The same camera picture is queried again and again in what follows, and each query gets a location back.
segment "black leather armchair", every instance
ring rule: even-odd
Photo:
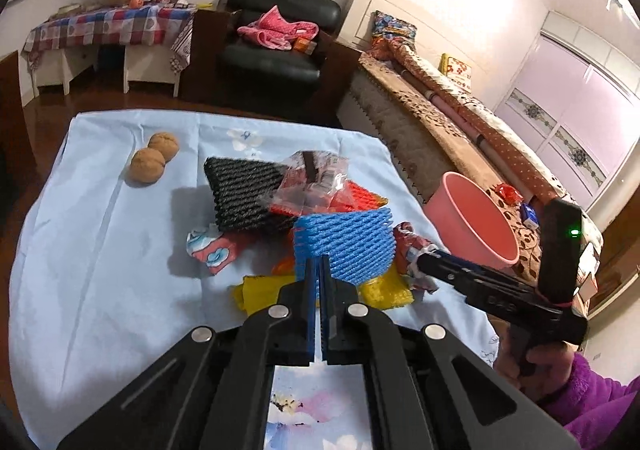
[[[318,24],[312,55],[268,50],[238,36],[239,26],[273,5],[287,21]],[[360,56],[335,40],[340,24],[340,6],[332,0],[227,0],[223,10],[198,11],[182,97],[298,122],[335,124],[335,111]]]

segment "pink plastic basin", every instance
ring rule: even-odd
[[[509,223],[484,190],[457,172],[446,172],[422,209],[453,255],[501,270],[520,249]]]

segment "wooden headboard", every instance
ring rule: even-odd
[[[409,0],[350,0],[339,37],[367,51],[376,10],[414,24],[418,29],[416,52],[436,68],[443,53],[471,66],[472,92],[485,105],[495,108],[511,89],[514,73],[502,72],[485,52],[479,51],[447,23]]]

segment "purple sleeve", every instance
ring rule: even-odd
[[[584,440],[604,440],[624,416],[635,393],[640,389],[640,376],[629,385],[593,372],[587,360],[576,354],[571,375],[559,397],[540,406],[557,422],[573,433],[582,448],[590,448]]]

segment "blue foam net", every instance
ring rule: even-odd
[[[388,270],[396,252],[391,210],[302,216],[294,226],[296,278],[309,257],[329,255],[334,279],[359,286]]]

